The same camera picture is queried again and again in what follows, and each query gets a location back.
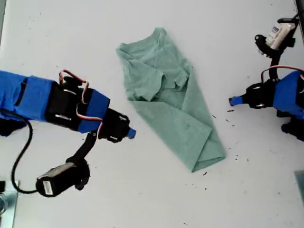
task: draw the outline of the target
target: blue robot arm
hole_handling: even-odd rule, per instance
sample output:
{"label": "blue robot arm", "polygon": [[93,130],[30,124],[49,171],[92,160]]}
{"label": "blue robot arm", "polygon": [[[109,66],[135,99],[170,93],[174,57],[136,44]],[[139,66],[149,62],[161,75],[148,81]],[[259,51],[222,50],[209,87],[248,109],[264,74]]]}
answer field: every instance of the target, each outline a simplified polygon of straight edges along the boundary
{"label": "blue robot arm", "polygon": [[[21,193],[39,192],[55,197],[71,186],[82,190],[90,177],[85,156],[96,139],[105,138],[113,143],[124,137],[135,137],[127,116],[109,108],[110,99],[88,88],[71,72],[60,72],[60,83],[35,76],[22,76],[0,71],[0,135],[9,136],[24,126],[29,128],[28,142],[16,159],[11,173],[12,184]],[[15,183],[15,171],[22,155],[30,144],[32,127],[29,120],[57,124],[74,131],[88,133],[85,142],[66,163],[49,170],[37,178],[36,189],[20,189]]]}

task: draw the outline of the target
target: wire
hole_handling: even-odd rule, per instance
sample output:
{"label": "wire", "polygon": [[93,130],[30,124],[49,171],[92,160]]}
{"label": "wire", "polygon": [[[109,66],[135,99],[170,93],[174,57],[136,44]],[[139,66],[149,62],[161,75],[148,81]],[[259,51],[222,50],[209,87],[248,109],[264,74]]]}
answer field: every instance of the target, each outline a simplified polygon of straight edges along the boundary
{"label": "wire", "polygon": [[97,136],[99,136],[99,133],[100,133],[100,130],[103,126],[103,120],[102,118],[99,118],[99,117],[90,117],[90,116],[85,116],[85,115],[81,115],[78,113],[78,105],[76,106],[76,115],[80,118],[80,119],[83,119],[83,120],[95,120],[95,121],[100,121],[100,125],[98,127],[98,130],[97,130]]}
{"label": "wire", "polygon": [[304,73],[304,70],[302,70],[300,68],[293,67],[293,66],[275,65],[275,66],[271,66],[270,68],[262,71],[262,73],[261,73],[261,81],[262,81],[262,83],[264,83],[264,73],[266,71],[270,70],[270,69],[273,69],[273,68],[285,68],[285,69],[299,70],[299,71],[302,71]]}
{"label": "wire", "polygon": [[25,144],[24,147],[22,148],[20,154],[18,155],[18,157],[17,157],[17,159],[16,159],[16,161],[15,161],[15,163],[14,163],[14,165],[13,165],[13,168],[12,168],[12,170],[11,170],[11,182],[12,182],[12,185],[14,186],[14,188],[15,188],[18,192],[23,193],[23,194],[33,194],[33,193],[37,192],[37,190],[32,190],[32,191],[22,190],[22,189],[20,189],[20,188],[17,186],[17,184],[16,184],[16,182],[15,182],[15,181],[16,181],[16,180],[15,180],[16,168],[17,168],[18,163],[19,163],[19,161],[21,160],[23,154],[25,153],[25,151],[27,150],[27,148],[29,147],[29,145],[30,145],[30,143],[31,143],[31,141],[32,141],[32,137],[33,137],[33,127],[32,127],[32,125],[30,124],[30,122],[29,122],[26,118],[24,118],[24,117],[21,116],[21,115],[18,115],[18,114],[16,114],[16,113],[14,113],[14,112],[11,112],[11,111],[6,110],[6,109],[3,109],[3,108],[0,108],[0,113],[5,113],[5,114],[12,115],[12,116],[14,116],[14,117],[17,117],[17,118],[21,119],[21,120],[28,126],[28,131],[29,131],[28,136],[29,136],[29,137],[28,137],[28,140],[27,140],[26,144]]}
{"label": "wire", "polygon": [[299,11],[293,18],[292,20],[296,19],[297,17],[299,17],[302,13],[304,13],[304,9]]}
{"label": "wire", "polygon": [[84,87],[84,89],[83,89],[83,91],[82,91],[82,94],[81,94],[81,103],[83,103],[83,104],[86,105],[87,103],[85,103],[85,92],[86,92],[86,90],[88,89],[88,87],[89,87],[89,85],[90,85],[89,82],[86,81],[86,80],[82,80],[81,78],[79,78],[78,76],[74,75],[74,74],[73,74],[71,71],[69,71],[69,70],[63,70],[63,71],[60,71],[60,72],[59,72],[59,81],[60,81],[61,84],[64,82],[63,73],[66,73],[66,74],[70,75],[71,77],[77,79],[77,80],[78,80],[79,82],[81,82],[81,83],[85,83],[85,87]]}
{"label": "wire", "polygon": [[[84,105],[86,105],[87,103],[85,103],[84,97],[85,97],[85,92],[87,91],[87,89],[88,89],[88,87],[90,85],[89,82],[86,81],[86,80],[83,80],[83,79],[79,78],[78,76],[76,76],[72,72],[70,72],[69,70],[65,69],[65,70],[59,72],[59,80],[60,80],[61,84],[64,82],[63,73],[66,73],[66,74],[70,75],[71,77],[77,79],[81,83],[85,83],[85,87],[84,87],[84,89],[82,91],[82,94],[81,94],[81,103],[84,104]],[[101,130],[103,124],[104,124],[102,118],[99,118],[99,117],[90,117],[90,116],[85,116],[85,115],[79,114],[78,113],[78,105],[76,106],[76,114],[77,114],[77,116],[80,119],[83,119],[83,120],[100,121],[100,125],[99,125],[98,130],[97,130],[97,136],[99,136],[100,130]]]}

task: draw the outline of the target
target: white surface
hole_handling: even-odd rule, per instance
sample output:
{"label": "white surface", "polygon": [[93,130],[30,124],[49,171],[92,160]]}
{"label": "white surface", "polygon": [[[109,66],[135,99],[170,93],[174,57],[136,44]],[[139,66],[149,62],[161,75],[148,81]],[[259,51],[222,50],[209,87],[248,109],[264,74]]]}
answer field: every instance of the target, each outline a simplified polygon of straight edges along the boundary
{"label": "white surface", "polygon": [[[68,68],[90,79],[137,130],[134,140],[97,142],[87,157],[91,180],[83,191],[70,189],[54,199],[20,195],[15,228],[304,227],[294,177],[304,169],[304,143],[281,132],[287,120],[276,118],[274,109],[244,105],[227,113],[228,98],[257,83],[270,64],[258,54],[255,35],[267,35],[294,10],[286,0],[9,0],[0,68],[55,80]],[[147,37],[155,27],[165,27],[194,65],[227,150],[227,159],[194,174],[126,102],[115,48]],[[303,67],[299,30],[296,37],[281,63]],[[17,170],[21,187],[29,190],[85,137],[47,123],[33,125],[33,143]],[[0,138],[0,177],[10,176],[27,133]]]}

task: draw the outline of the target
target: white label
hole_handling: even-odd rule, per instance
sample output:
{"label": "white label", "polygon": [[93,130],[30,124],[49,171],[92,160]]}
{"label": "white label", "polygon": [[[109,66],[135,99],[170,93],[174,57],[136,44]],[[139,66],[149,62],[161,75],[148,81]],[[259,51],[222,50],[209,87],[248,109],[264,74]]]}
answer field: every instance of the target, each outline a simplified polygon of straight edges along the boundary
{"label": "white label", "polygon": [[52,185],[49,181],[43,181],[43,187],[46,195],[53,195]]}

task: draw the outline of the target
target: red and white wire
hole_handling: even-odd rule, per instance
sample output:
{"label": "red and white wire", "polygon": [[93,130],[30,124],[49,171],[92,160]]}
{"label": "red and white wire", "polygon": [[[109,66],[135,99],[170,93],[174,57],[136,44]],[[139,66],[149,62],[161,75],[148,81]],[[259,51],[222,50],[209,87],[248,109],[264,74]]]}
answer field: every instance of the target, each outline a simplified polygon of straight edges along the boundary
{"label": "red and white wire", "polygon": [[[70,72],[69,70],[63,70],[61,72],[59,72],[59,80],[60,80],[60,83],[63,84],[64,82],[64,79],[63,79],[63,73],[66,73],[70,76],[72,76],[73,78],[77,79],[79,82],[81,83],[85,83],[85,87],[82,91],[82,94],[81,94],[81,103],[86,105],[87,103],[85,103],[85,100],[84,100],[84,96],[85,96],[85,92],[87,91],[88,87],[89,87],[89,82],[86,81],[86,80],[83,80],[79,77],[77,77],[76,75],[74,75],[72,72]],[[80,119],[83,119],[83,120],[92,120],[92,121],[100,121],[100,124],[99,124],[99,127],[98,127],[98,130],[97,130],[97,137],[99,136],[99,133],[100,133],[100,130],[103,126],[103,120],[102,118],[99,118],[99,117],[91,117],[91,116],[85,116],[85,115],[81,115],[78,113],[78,104],[76,106],[76,115],[78,116],[78,118]]]}
{"label": "red and white wire", "polygon": [[86,105],[87,103],[85,102],[85,93],[86,93],[86,91],[87,91],[87,89],[88,89],[88,87],[90,85],[89,82],[86,81],[86,80],[82,80],[81,78],[77,77],[72,72],[70,72],[69,70],[63,70],[63,71],[59,72],[59,81],[60,81],[61,84],[63,84],[63,82],[64,82],[63,73],[66,73],[66,74],[72,76],[73,78],[77,79],[81,83],[85,83],[85,87],[84,87],[84,89],[82,91],[82,94],[81,94],[81,103],[83,103],[84,105]]}
{"label": "red and white wire", "polygon": [[297,68],[297,67],[286,66],[286,65],[275,65],[275,66],[271,66],[270,68],[262,71],[262,73],[261,73],[261,81],[262,81],[262,83],[264,83],[264,73],[266,71],[270,70],[270,69],[273,69],[273,68],[285,68],[285,69],[299,70],[299,71],[302,71],[304,73],[303,69],[300,69],[300,68]]}
{"label": "red and white wire", "polygon": [[78,113],[78,105],[76,106],[76,115],[80,118],[80,119],[83,119],[83,120],[92,120],[92,121],[100,121],[100,125],[98,127],[98,130],[97,130],[97,136],[99,136],[99,133],[100,133],[100,130],[103,126],[103,120],[102,118],[99,118],[99,117],[91,117],[91,116],[86,116],[86,115],[81,115]]}

